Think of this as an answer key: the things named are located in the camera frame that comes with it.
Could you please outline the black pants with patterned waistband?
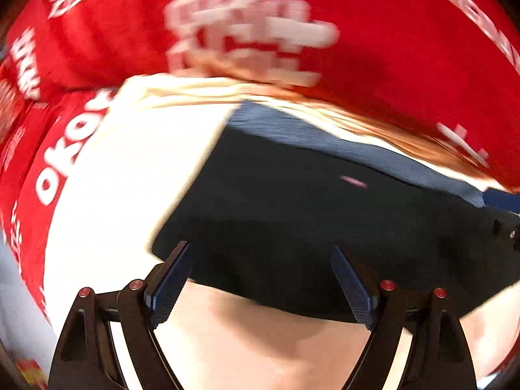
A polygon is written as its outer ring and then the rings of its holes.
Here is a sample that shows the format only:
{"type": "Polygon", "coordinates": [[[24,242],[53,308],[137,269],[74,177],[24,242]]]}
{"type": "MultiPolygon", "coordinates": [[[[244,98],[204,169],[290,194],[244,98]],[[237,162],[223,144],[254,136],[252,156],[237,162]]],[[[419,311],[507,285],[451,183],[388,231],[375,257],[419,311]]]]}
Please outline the black pants with patterned waistband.
{"type": "Polygon", "coordinates": [[[246,101],[151,250],[166,258],[188,241],[197,283],[353,321],[330,264],[342,243],[378,277],[441,286],[467,314],[518,282],[518,227],[466,182],[246,101]]]}

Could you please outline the large red cushion white lettering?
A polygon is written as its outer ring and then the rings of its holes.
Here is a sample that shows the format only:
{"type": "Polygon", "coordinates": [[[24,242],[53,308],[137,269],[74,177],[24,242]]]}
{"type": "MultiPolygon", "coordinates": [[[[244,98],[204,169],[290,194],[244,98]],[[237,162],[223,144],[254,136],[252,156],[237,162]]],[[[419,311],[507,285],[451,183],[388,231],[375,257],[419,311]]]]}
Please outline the large red cushion white lettering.
{"type": "Polygon", "coordinates": [[[519,32],[497,0],[29,0],[1,66],[1,225],[46,319],[51,222],[129,78],[231,78],[452,146],[518,217],[519,32]]]}

